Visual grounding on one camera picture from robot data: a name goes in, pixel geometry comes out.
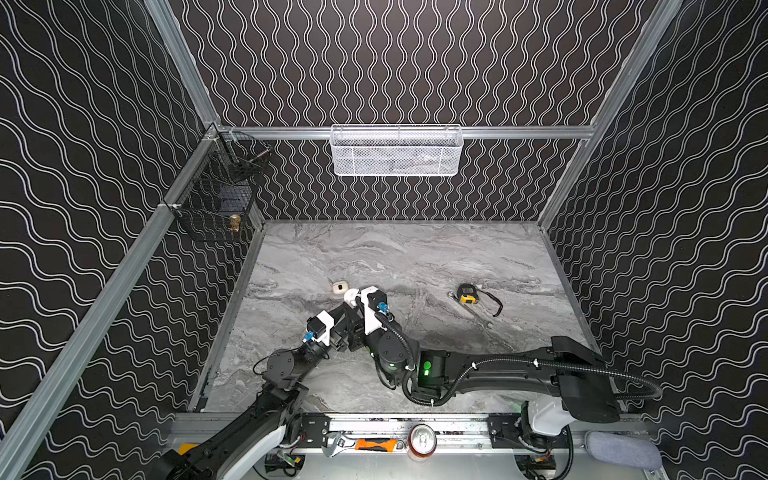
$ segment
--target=white mesh basket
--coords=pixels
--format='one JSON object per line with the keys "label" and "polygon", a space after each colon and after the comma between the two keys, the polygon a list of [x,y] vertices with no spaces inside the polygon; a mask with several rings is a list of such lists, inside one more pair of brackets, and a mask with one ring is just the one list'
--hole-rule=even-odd
{"label": "white mesh basket", "polygon": [[452,177],[464,139],[458,125],[333,125],[333,171],[362,177]]}

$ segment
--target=marble tabletop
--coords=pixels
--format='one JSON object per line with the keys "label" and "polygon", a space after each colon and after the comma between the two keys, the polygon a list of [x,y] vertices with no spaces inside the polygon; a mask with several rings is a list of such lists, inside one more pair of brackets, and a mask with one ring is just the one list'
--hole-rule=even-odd
{"label": "marble tabletop", "polygon": [[[205,410],[243,411],[261,388],[252,365],[298,346],[306,320],[342,302],[331,284],[375,285],[387,293],[403,330],[423,348],[512,353],[566,335],[586,345],[533,223],[270,223]],[[446,293],[480,284],[472,306]],[[381,385],[365,350],[330,353],[303,382],[316,412],[517,412],[530,392],[459,394],[438,408],[409,402]]]}

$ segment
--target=black wallpaper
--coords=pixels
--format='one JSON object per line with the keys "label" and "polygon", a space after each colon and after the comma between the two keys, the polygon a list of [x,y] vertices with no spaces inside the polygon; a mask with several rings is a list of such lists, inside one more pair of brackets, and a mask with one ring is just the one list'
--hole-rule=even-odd
{"label": "black wallpaper", "polygon": [[[233,137],[233,152],[252,157],[254,143]],[[453,177],[339,177],[327,141],[280,141],[257,203],[271,220],[536,221],[577,143],[467,141]]]}
{"label": "black wallpaper", "polygon": [[24,478],[147,478],[194,393],[246,252],[195,243],[174,223]]}
{"label": "black wallpaper", "polygon": [[0,0],[0,439],[204,130],[140,0]]}
{"label": "black wallpaper", "polygon": [[223,123],[583,125],[654,0],[171,0]]}
{"label": "black wallpaper", "polygon": [[768,478],[768,2],[689,0],[551,239],[667,473]]}

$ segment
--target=tape measure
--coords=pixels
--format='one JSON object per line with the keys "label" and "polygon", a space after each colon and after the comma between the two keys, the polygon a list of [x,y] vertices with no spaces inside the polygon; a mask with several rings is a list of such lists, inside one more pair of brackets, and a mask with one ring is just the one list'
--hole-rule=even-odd
{"label": "tape measure", "polygon": [[477,303],[478,289],[471,283],[462,283],[458,286],[456,296],[462,303]]}

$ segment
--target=can lid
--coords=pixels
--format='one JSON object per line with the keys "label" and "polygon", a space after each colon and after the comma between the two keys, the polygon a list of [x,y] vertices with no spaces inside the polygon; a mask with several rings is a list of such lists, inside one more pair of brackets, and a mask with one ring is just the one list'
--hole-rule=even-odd
{"label": "can lid", "polygon": [[435,431],[429,425],[417,425],[411,430],[409,437],[411,450],[419,456],[431,455],[437,447]]}

